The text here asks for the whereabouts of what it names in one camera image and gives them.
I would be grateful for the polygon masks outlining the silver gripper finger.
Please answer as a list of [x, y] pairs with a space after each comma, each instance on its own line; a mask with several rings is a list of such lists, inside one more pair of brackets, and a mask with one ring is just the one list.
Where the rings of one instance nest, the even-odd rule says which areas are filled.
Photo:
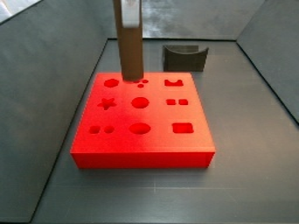
[[142, 0], [120, 0], [122, 24], [124, 28], [138, 28], [142, 24]]

